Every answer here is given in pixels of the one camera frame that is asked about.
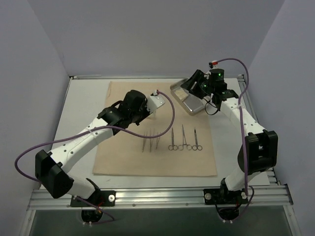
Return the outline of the curved metal tweezers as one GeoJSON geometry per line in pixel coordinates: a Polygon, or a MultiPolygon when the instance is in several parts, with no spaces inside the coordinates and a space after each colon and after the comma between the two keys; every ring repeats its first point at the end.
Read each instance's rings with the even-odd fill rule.
{"type": "Polygon", "coordinates": [[[146,138],[143,138],[143,142],[142,142],[142,152],[144,152],[144,149],[145,149],[145,145],[146,145],[146,138]]]}

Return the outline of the metal instrument tray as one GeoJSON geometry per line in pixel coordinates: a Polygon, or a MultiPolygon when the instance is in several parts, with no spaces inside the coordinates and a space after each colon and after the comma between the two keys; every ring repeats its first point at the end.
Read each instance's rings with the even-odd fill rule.
{"type": "Polygon", "coordinates": [[[204,103],[201,99],[193,96],[187,90],[182,89],[181,85],[185,83],[188,78],[181,79],[170,85],[170,91],[175,100],[180,104],[180,106],[191,116],[203,111],[204,103]],[[185,96],[178,94],[178,91],[184,91],[185,96]]]}

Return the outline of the long straight metal forceps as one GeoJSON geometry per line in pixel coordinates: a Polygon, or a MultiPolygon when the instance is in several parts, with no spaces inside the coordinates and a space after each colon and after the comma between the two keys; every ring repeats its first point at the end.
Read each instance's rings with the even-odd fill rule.
{"type": "MultiPolygon", "coordinates": [[[[150,129],[150,136],[154,136],[154,132],[155,132],[154,128],[150,129]]],[[[149,140],[149,152],[152,152],[153,141],[154,141],[154,139],[150,138],[150,140],[149,140]]]]}

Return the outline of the beige surgical wrap cloth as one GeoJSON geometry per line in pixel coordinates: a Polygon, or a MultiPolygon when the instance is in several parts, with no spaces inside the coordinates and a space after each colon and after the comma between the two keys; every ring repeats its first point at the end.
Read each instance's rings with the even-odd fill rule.
{"type": "Polygon", "coordinates": [[[150,129],[155,129],[154,135],[163,132],[175,117],[172,128],[174,130],[175,145],[182,144],[182,124],[185,129],[187,143],[195,144],[194,129],[196,129],[198,143],[203,147],[201,151],[173,150],[171,144],[171,129],[160,137],[157,150],[156,139],[153,141],[152,152],[149,152],[149,140],[146,140],[142,152],[143,138],[119,132],[98,145],[93,174],[112,176],[147,176],[147,177],[212,177],[217,175],[214,148],[211,136],[209,116],[201,111],[191,116],[175,100],[170,91],[169,83],[141,83],[141,82],[111,82],[105,99],[108,107],[114,102],[122,100],[130,90],[137,90],[149,95],[158,89],[170,97],[173,106],[168,101],[155,114],[144,119],[140,125],[131,124],[128,129],[132,132],[150,135],[150,129]]]}

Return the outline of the surgical scissors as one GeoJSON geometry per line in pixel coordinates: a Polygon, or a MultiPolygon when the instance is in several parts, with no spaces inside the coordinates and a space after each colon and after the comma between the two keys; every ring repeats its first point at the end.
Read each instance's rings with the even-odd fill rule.
{"type": "Polygon", "coordinates": [[[169,151],[178,150],[178,146],[175,145],[175,139],[174,139],[174,130],[171,128],[171,144],[168,146],[169,151]]]}

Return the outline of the small curved metal scissors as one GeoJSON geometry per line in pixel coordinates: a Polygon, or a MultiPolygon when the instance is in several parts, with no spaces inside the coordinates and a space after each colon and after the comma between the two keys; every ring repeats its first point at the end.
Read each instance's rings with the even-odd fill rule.
{"type": "Polygon", "coordinates": [[[203,147],[198,143],[198,137],[197,137],[196,129],[194,129],[194,139],[195,139],[195,144],[192,146],[192,150],[201,151],[203,149],[203,147]]]}

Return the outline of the metal hemostat clamp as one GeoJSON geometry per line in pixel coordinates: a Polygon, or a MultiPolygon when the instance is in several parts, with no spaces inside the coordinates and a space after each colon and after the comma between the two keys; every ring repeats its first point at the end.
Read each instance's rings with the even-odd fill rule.
{"type": "Polygon", "coordinates": [[[184,150],[184,148],[186,148],[186,150],[192,150],[191,145],[189,145],[187,143],[186,136],[185,136],[184,125],[182,124],[182,144],[178,145],[178,149],[179,150],[184,150]]]}

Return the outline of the white glove packet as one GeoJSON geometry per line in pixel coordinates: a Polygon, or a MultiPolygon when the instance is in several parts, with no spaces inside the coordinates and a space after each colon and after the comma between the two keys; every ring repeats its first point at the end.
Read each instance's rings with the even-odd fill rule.
{"type": "Polygon", "coordinates": [[[175,90],[174,93],[181,101],[184,101],[189,96],[189,94],[182,88],[175,90]]]}

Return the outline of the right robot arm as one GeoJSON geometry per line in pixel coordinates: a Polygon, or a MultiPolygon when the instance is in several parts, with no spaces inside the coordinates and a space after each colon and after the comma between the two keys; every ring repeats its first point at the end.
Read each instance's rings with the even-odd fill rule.
{"type": "Polygon", "coordinates": [[[218,191],[220,200],[229,203],[236,198],[236,191],[248,188],[252,178],[276,165],[278,135],[267,131],[242,106],[240,95],[227,87],[223,69],[211,69],[208,73],[198,69],[181,88],[199,99],[209,96],[217,110],[240,129],[238,166],[222,181],[218,191]]]}

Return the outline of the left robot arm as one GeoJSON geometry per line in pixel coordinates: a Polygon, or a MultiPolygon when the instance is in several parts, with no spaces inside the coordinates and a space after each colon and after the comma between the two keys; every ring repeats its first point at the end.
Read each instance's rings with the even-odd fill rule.
{"type": "Polygon", "coordinates": [[[35,176],[54,199],[65,194],[77,195],[88,206],[99,201],[99,188],[90,179],[71,177],[72,167],[101,142],[115,136],[120,129],[139,123],[161,104],[153,92],[146,97],[137,90],[129,91],[123,100],[104,108],[84,128],[79,137],[49,152],[39,151],[35,156],[35,176]]]}

